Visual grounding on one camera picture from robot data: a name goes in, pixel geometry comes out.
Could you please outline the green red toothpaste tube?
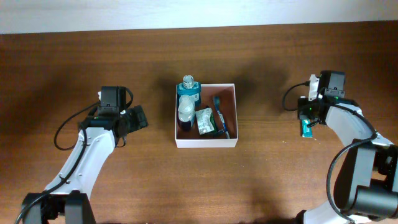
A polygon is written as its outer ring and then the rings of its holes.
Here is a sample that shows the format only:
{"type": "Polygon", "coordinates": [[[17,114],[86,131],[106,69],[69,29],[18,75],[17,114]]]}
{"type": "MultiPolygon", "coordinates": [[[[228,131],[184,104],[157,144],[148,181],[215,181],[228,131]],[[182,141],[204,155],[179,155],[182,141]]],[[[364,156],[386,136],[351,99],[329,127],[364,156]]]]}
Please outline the green red toothpaste tube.
{"type": "Polygon", "coordinates": [[[310,123],[311,121],[309,119],[301,120],[301,126],[302,126],[301,135],[303,138],[313,137],[312,128],[308,126],[310,123]]]}

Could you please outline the clear purple liquid bottle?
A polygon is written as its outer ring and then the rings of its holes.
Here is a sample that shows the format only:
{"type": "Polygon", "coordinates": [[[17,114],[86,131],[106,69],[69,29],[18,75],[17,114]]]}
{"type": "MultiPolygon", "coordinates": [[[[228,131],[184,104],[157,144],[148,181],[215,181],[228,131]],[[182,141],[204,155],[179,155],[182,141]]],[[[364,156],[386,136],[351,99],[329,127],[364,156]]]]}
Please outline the clear purple liquid bottle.
{"type": "Polygon", "coordinates": [[[188,95],[182,95],[179,99],[178,125],[183,131],[191,130],[195,122],[195,102],[188,95]]]}

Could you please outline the teal mouthwash bottle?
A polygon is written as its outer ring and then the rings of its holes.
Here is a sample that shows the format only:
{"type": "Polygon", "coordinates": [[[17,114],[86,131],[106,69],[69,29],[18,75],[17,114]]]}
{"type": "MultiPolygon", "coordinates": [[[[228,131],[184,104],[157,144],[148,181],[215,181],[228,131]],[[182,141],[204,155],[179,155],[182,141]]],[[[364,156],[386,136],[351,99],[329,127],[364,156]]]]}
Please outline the teal mouthwash bottle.
{"type": "Polygon", "coordinates": [[[180,100],[181,96],[190,96],[195,104],[195,107],[199,107],[201,103],[201,83],[196,82],[191,75],[185,75],[181,83],[176,87],[177,89],[177,101],[180,100]]]}

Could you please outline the white green soap packet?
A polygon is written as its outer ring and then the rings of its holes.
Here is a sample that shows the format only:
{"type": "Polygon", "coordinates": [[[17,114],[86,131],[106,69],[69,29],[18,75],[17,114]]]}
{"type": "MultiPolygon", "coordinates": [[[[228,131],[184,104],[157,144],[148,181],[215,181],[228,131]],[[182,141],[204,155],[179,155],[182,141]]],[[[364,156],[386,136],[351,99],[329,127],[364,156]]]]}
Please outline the white green soap packet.
{"type": "Polygon", "coordinates": [[[195,116],[200,135],[215,134],[217,132],[213,110],[210,107],[196,111],[195,116]]]}

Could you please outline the blue white toothbrush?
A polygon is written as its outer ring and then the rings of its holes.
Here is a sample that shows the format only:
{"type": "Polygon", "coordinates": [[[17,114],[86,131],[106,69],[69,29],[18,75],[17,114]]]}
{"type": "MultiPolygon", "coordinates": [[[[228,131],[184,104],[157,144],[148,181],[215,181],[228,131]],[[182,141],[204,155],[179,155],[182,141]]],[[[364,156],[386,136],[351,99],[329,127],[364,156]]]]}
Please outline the blue white toothbrush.
{"type": "Polygon", "coordinates": [[[218,116],[220,117],[221,123],[223,125],[223,131],[224,131],[224,133],[226,135],[226,138],[229,139],[230,135],[229,135],[228,129],[226,127],[226,123],[225,123],[223,114],[221,113],[221,110],[220,110],[221,100],[220,100],[219,96],[214,96],[213,97],[213,103],[214,103],[216,112],[218,113],[218,116]]]}

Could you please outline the blue disposable razor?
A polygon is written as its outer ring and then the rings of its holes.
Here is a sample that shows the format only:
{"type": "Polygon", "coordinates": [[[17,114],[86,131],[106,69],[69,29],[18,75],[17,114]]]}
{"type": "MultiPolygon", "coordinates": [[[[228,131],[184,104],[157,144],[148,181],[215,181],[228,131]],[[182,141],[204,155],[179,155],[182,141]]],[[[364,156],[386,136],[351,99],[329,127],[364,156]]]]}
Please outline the blue disposable razor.
{"type": "Polygon", "coordinates": [[[215,138],[215,137],[221,136],[224,133],[225,133],[225,130],[224,129],[220,129],[216,133],[213,134],[213,137],[215,138]]]}

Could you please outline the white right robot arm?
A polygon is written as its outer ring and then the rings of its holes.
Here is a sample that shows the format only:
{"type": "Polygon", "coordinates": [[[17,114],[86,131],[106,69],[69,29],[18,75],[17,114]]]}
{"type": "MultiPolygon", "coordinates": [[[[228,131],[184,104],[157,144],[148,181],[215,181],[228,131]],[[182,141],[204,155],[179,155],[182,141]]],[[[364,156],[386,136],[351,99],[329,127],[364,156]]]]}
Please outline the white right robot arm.
{"type": "Polygon", "coordinates": [[[364,117],[357,102],[345,98],[345,74],[323,70],[304,83],[297,116],[308,128],[328,126],[343,148],[326,176],[327,201],[303,210],[294,223],[369,223],[397,218],[397,145],[364,117]]]}

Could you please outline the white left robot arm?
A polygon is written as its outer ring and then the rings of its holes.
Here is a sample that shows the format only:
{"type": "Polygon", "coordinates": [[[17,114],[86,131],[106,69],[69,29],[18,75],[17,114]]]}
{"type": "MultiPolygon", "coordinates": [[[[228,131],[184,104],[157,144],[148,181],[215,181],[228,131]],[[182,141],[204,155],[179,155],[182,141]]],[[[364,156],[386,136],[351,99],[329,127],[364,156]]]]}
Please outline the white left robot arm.
{"type": "Polygon", "coordinates": [[[102,86],[99,100],[84,109],[78,138],[57,176],[43,192],[29,193],[16,223],[48,223],[59,216],[66,223],[95,223],[90,196],[101,168],[128,134],[147,127],[142,106],[132,106],[132,91],[123,86],[102,86]]]}

